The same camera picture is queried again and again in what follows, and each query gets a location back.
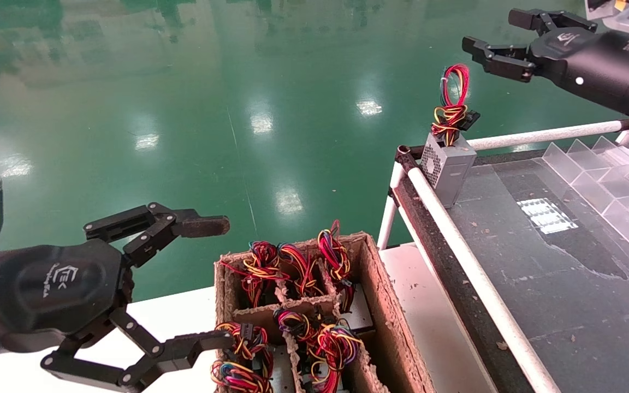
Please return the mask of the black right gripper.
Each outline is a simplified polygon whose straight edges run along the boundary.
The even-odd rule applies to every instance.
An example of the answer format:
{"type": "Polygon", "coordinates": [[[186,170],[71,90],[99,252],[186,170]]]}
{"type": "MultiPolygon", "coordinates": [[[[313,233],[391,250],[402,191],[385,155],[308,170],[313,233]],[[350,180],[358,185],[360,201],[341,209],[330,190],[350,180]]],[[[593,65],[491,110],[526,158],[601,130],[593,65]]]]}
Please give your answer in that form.
{"type": "Polygon", "coordinates": [[[577,97],[629,114],[629,33],[596,33],[596,23],[564,10],[512,8],[508,23],[539,35],[531,55],[527,45],[462,38],[462,50],[487,74],[527,83],[534,72],[577,97]]]}

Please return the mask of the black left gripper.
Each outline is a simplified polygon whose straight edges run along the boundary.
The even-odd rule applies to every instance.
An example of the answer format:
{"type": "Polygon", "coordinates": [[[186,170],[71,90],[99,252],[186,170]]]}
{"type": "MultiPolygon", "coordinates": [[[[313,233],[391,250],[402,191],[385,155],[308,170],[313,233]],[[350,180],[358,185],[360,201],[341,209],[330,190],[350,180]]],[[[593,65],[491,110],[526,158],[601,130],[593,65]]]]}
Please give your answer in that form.
{"type": "Polygon", "coordinates": [[[56,378],[143,392],[166,373],[192,368],[201,353],[229,350],[234,336],[219,329],[160,342],[124,309],[132,300],[130,267],[143,266],[179,237],[222,236],[229,229],[227,216],[149,203],[85,224],[90,241],[80,245],[0,252],[0,353],[59,346],[40,363],[56,378]],[[123,254],[108,244],[130,236],[123,254]],[[142,350],[137,363],[122,369],[75,357],[115,328],[142,350]]]}

